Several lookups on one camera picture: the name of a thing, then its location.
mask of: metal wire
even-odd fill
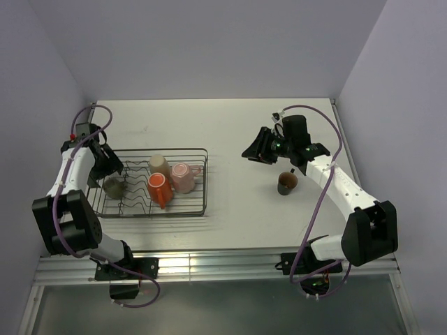
[[[87,198],[96,215],[103,218],[204,215],[208,173],[208,152],[205,149],[129,149],[115,150],[115,153],[124,165],[121,175],[108,176],[98,181],[99,187],[87,190]],[[163,155],[170,166],[182,162],[202,168],[202,172],[195,177],[196,187],[187,194],[177,193],[173,188],[174,198],[165,209],[152,202],[147,190],[149,159],[154,154]],[[103,191],[103,183],[109,178],[125,182],[126,190],[121,199],[112,199]]]

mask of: mug handle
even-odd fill
[[[189,166],[191,170],[197,170],[197,172],[193,172],[193,176],[197,176],[199,173],[202,172],[202,167],[200,165],[190,165]]]
[[[163,199],[163,193],[161,192],[161,188],[156,190],[156,197],[159,199],[160,208],[165,209],[165,200]]]

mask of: tabletop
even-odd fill
[[[248,161],[241,153],[254,141],[261,126],[273,126],[272,113],[289,105],[318,108],[336,123],[330,100],[320,99],[210,99],[102,100],[113,121],[106,133],[112,149],[202,147],[209,152],[207,209],[192,218],[107,218],[103,231],[124,240],[133,250],[187,251],[299,246],[321,189],[298,169],[298,186],[290,195],[277,192],[281,172],[293,166],[280,158],[274,165]],[[331,153],[338,146],[330,124],[306,109],[302,114],[312,142]],[[108,113],[96,109],[92,122],[103,125]],[[353,176],[345,148],[338,165]],[[312,237],[344,231],[341,212],[329,197],[323,201]]]

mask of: cable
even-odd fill
[[[337,134],[338,143],[339,143],[338,149],[336,150],[334,156],[332,157],[332,162],[335,162],[335,160],[337,159],[337,157],[338,157],[338,155],[339,155],[339,153],[340,153],[340,151],[342,150],[342,147],[343,147],[342,135],[338,131],[336,125],[334,125],[332,120],[329,119],[322,111],[317,110],[315,107],[312,107],[312,106],[308,106],[308,105],[292,105],[292,106],[285,107],[283,109],[283,111],[285,112],[285,111],[291,110],[293,108],[307,108],[308,110],[313,110],[314,112],[317,112],[322,117],[324,117],[326,119],[326,121],[329,122],[329,124],[334,128],[334,131]],[[310,236],[310,233],[312,231],[312,228],[314,227],[316,216],[318,215],[318,212],[320,210],[321,204],[323,203],[323,199],[324,199],[326,193],[328,192],[329,185],[330,185],[332,179],[334,178],[334,172],[335,172],[335,167],[331,166],[330,167],[330,174],[329,174],[328,181],[326,182],[326,185],[323,187],[323,190],[321,191],[320,197],[318,198],[318,201],[316,202],[314,213],[312,214],[312,217],[310,219],[309,225],[307,226],[306,233],[305,233],[304,237],[302,238],[301,245],[300,245],[300,247],[298,249],[298,252],[296,253],[295,259],[293,260],[293,264],[292,264],[292,267],[291,267],[291,272],[290,272],[290,275],[289,275],[289,281],[292,284],[298,284],[301,281],[303,281],[305,279],[308,279],[308,278],[312,277],[313,275],[318,274],[318,273],[320,273],[320,272],[322,272],[322,271],[324,271],[326,269],[334,267],[335,265],[338,265],[338,264],[340,264],[342,262],[341,260],[335,260],[333,263],[331,263],[329,265],[326,265],[325,267],[321,267],[320,269],[318,269],[316,271],[313,271],[312,273],[307,274],[306,276],[300,277],[296,281],[293,280],[293,275],[295,274],[296,267],[298,265],[298,262],[300,261],[302,252],[304,251],[304,249],[306,247],[306,243],[307,243],[307,240],[309,239],[309,236]],[[351,263],[349,263],[348,269],[346,270],[346,274],[344,275],[344,277],[343,277],[342,281],[339,283],[339,285],[336,288],[334,288],[333,290],[331,290],[330,292],[328,292],[328,293],[326,293],[324,295],[321,295],[319,297],[320,298],[329,297],[330,295],[332,295],[336,291],[338,291],[342,287],[342,285],[346,282],[346,280],[348,279],[348,275],[349,275],[350,271],[351,271]]]
[[[110,115],[109,121],[108,121],[102,128],[99,128],[97,131],[95,131],[95,132],[93,132],[92,134],[86,136],[84,139],[82,139],[82,140],[75,146],[75,148],[74,148],[74,150],[71,152],[70,158],[69,158],[69,160],[68,160],[68,162],[67,162],[67,164],[66,164],[66,166],[65,166],[64,172],[62,173],[62,178],[61,178],[59,187],[57,188],[56,195],[54,196],[53,205],[52,205],[52,217],[53,217],[54,228],[55,228],[55,230],[56,230],[57,236],[58,236],[58,238],[59,238],[59,240],[60,240],[62,246],[64,246],[65,250],[67,250],[68,253],[70,253],[70,255],[72,255],[72,256],[75,257],[75,258],[83,258],[86,254],[84,254],[84,255],[80,255],[80,254],[76,253],[76,252],[75,252],[75,251],[68,245],[67,241],[65,240],[64,235],[62,234],[62,231],[61,231],[61,226],[60,226],[60,223],[59,223],[59,219],[57,218],[57,202],[59,201],[59,197],[61,196],[62,191],[63,191],[63,189],[64,189],[64,187],[65,187],[65,183],[66,183],[66,180],[67,180],[68,172],[70,171],[70,166],[71,166],[71,163],[73,162],[73,160],[74,160],[74,158],[75,158],[75,156],[76,156],[76,153],[79,151],[79,149],[82,148],[82,146],[83,146],[83,144],[84,144],[85,142],[89,141],[89,140],[92,139],[93,137],[97,136],[99,133],[103,132],[104,129],[106,129],[106,128],[112,123],[113,115],[112,115],[112,111],[111,111],[108,107],[106,107],[106,106],[104,106],[104,105],[96,105],[95,107],[103,108],[104,110],[106,110],[106,111],[109,113],[109,115]],[[75,123],[76,123],[76,120],[78,119],[78,117],[81,115],[82,112],[84,112],[85,110],[87,110],[87,109],[89,109],[89,108],[90,108],[90,106],[88,106],[88,107],[86,107],[86,108],[83,108],[83,109],[81,109],[81,110],[75,115],[75,118],[73,119],[73,123],[71,124],[71,133],[72,133],[72,134],[73,134],[73,131],[74,131],[74,129],[75,129]],[[154,297],[152,300],[150,300],[149,302],[145,303],[145,304],[141,304],[141,305],[129,305],[129,304],[125,304],[125,303],[120,302],[120,301],[115,301],[115,300],[113,301],[114,303],[120,305],[121,307],[127,307],[127,308],[141,308],[141,307],[149,306],[150,304],[153,304],[153,303],[157,300],[157,298],[158,298],[159,295],[160,295],[161,288],[160,288],[160,285],[159,285],[153,278],[151,278],[151,277],[149,277],[149,276],[146,276],[145,274],[139,274],[138,272],[134,272],[134,271],[131,271],[131,270],[129,270],[129,269],[125,269],[125,268],[123,268],[123,267],[120,267],[119,265],[116,265],[116,264],[113,263],[113,262],[109,262],[108,260],[105,260],[105,263],[106,263],[106,264],[109,264],[111,267],[114,267],[115,269],[118,269],[118,270],[120,270],[120,271],[126,272],[126,273],[128,273],[128,274],[132,274],[132,275],[134,275],[134,276],[139,276],[139,277],[142,277],[142,278],[144,278],[144,279],[148,279],[148,280],[150,280],[150,281],[156,286],[156,288],[157,288],[157,293],[156,293],[155,297]]]

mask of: gray wall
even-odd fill
[[[30,0],[90,98],[339,95],[386,0]]]
[[[31,212],[84,99],[25,0],[0,1],[0,334],[16,334],[43,243]]]
[[[339,112],[363,186],[398,210],[397,259],[424,334],[445,334],[447,2],[388,0]]]

